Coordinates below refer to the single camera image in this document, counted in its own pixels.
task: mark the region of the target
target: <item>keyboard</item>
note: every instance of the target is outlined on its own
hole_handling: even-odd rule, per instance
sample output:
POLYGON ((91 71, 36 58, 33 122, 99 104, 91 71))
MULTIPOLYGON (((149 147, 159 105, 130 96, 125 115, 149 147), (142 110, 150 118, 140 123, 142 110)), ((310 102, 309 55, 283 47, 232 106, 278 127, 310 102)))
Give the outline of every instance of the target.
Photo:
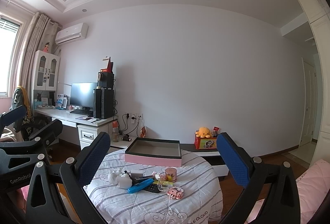
POLYGON ((70 111, 70 113, 76 113, 76 114, 84 114, 84 115, 92 115, 92 110, 84 110, 84 109, 74 109, 70 111))

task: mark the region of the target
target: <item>yellow scarf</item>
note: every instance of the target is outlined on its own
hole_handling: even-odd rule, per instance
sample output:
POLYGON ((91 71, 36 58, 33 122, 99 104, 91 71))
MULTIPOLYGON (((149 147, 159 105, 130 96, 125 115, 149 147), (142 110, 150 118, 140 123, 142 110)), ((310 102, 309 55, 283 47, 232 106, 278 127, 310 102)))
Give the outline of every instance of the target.
POLYGON ((17 88, 22 90, 23 97, 24 97, 24 105, 27 110, 27 117, 31 118, 31 108, 30 108, 30 102, 29 102, 29 96, 27 95, 27 90, 23 86, 18 86, 17 88))

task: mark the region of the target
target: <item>wooden floor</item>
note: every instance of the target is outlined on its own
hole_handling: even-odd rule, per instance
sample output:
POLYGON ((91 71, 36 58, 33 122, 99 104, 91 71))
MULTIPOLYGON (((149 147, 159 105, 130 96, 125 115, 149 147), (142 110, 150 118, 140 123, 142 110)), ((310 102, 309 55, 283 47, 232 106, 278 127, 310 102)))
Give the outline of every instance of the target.
MULTIPOLYGON (((263 162, 266 164, 274 164, 274 165, 281 165, 284 161, 288 161, 291 164, 291 167, 293 169, 293 173, 295 178, 298 178, 301 174, 303 174, 307 169, 303 166, 299 165, 298 163, 295 163, 294 161, 286 158, 285 156, 279 154, 274 156, 268 156, 265 158, 262 158, 263 162)), ((231 175, 228 175, 225 177, 224 181, 220 182, 220 187, 222 190, 223 195, 223 211, 222 215, 225 215, 227 211, 232 207, 232 205, 235 203, 236 199, 240 195, 243 187, 238 186, 233 177, 231 175)), ((269 190, 269 184, 265 184, 260 195, 259 199, 264 199, 268 193, 269 190)))
MULTIPOLYGON (((68 157, 76 157, 79 153, 77 149, 68 147, 67 145, 63 144, 56 144, 52 146, 53 152, 53 162, 52 163, 63 163, 68 157)), ((279 155, 273 155, 262 158, 264 163, 268 164, 276 164, 281 165, 284 161, 288 161, 291 164, 291 167, 293 169, 293 173, 295 178, 298 178, 302 173, 304 173, 307 169, 303 166, 299 165, 298 163, 295 163, 294 161, 288 159, 287 157, 279 154, 279 155)), ((223 195, 223 211, 222 215, 225 215, 227 211, 232 207, 232 205, 235 203, 236 199, 240 195, 242 191, 242 187, 238 186, 233 177, 229 174, 225 177, 223 181, 220 182, 220 186, 222 189, 222 195, 223 195)), ((62 184, 58 184, 60 192, 68 198, 65 189, 62 184)), ((259 200, 264 199, 268 193, 269 185, 265 184, 260 195, 259 200)))

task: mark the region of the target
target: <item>pink box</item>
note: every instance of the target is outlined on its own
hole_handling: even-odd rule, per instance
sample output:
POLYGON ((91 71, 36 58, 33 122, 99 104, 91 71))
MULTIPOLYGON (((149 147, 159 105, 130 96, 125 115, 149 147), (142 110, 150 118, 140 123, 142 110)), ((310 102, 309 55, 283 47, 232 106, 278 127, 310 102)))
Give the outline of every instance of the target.
POLYGON ((180 141, 136 138, 125 151, 125 161, 143 165, 180 167, 180 141))

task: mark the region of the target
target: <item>yellow octopus plush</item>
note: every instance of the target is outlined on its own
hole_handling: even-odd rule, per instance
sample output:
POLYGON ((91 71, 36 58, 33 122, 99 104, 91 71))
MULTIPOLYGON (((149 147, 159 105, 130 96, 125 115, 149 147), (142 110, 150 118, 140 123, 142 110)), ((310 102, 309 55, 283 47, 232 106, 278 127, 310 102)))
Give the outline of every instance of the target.
POLYGON ((196 137, 198 138, 210 138, 211 131, 207 127, 200 127, 199 131, 196 131, 196 137))

